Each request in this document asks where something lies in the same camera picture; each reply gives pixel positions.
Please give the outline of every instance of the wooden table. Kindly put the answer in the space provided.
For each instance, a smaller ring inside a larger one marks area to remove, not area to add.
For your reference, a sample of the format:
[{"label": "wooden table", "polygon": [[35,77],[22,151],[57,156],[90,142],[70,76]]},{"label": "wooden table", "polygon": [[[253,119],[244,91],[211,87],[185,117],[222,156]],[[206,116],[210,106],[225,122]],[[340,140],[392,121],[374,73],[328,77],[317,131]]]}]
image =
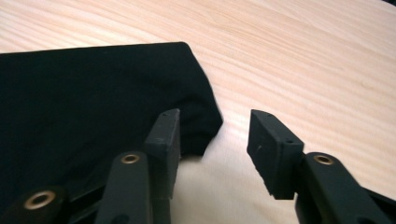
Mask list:
[{"label": "wooden table", "polygon": [[173,223],[297,223],[246,147],[251,108],[396,198],[396,7],[379,0],[0,1],[0,52],[184,41],[224,117],[181,162]]}]

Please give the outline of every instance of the black cloth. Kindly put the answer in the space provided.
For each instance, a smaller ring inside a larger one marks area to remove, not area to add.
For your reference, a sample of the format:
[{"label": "black cloth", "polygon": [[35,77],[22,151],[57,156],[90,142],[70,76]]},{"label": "black cloth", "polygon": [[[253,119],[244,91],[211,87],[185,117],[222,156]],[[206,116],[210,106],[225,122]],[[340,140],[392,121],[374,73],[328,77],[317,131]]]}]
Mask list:
[{"label": "black cloth", "polygon": [[105,183],[173,108],[182,154],[203,155],[222,118],[185,43],[0,54],[0,214],[34,188]]}]

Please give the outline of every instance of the black mechanism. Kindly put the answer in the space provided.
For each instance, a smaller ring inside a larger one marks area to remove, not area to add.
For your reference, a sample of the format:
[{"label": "black mechanism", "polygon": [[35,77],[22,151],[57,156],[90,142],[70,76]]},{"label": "black mechanism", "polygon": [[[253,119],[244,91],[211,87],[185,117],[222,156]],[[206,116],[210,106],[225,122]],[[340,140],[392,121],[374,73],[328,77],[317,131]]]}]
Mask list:
[{"label": "black mechanism", "polygon": [[105,186],[71,200],[62,187],[35,189],[12,204],[0,223],[170,224],[179,132],[179,110],[161,113],[141,150],[114,159]]},{"label": "black mechanism", "polygon": [[386,224],[395,202],[362,188],[331,155],[303,153],[304,143],[275,116],[252,110],[247,153],[276,199],[298,194],[300,223]]}]

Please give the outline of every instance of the brass insert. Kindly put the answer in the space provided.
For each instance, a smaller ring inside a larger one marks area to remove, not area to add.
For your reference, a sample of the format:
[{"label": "brass insert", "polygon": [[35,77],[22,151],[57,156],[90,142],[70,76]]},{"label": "brass insert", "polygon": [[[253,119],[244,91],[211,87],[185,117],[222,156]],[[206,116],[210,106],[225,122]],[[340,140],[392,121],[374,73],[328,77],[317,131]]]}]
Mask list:
[{"label": "brass insert", "polygon": [[323,155],[314,156],[314,160],[325,165],[332,165],[334,163],[332,159]]},{"label": "brass insert", "polygon": [[126,155],[122,157],[121,161],[125,164],[132,164],[140,160],[140,157],[134,154]]},{"label": "brass insert", "polygon": [[24,204],[28,210],[35,210],[46,206],[55,199],[55,193],[50,190],[40,191],[30,197]]}]

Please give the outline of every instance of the light wood surface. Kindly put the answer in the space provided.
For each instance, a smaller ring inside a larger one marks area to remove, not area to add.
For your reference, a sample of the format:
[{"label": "light wood surface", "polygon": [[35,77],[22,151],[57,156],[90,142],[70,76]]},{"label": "light wood surface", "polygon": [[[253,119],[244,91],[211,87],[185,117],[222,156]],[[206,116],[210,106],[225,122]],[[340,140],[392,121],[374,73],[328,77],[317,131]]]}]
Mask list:
[{"label": "light wood surface", "polygon": [[396,7],[380,0],[0,1],[0,52],[184,41],[224,117],[181,162],[175,224],[298,223],[246,153],[251,108],[396,199]]}]

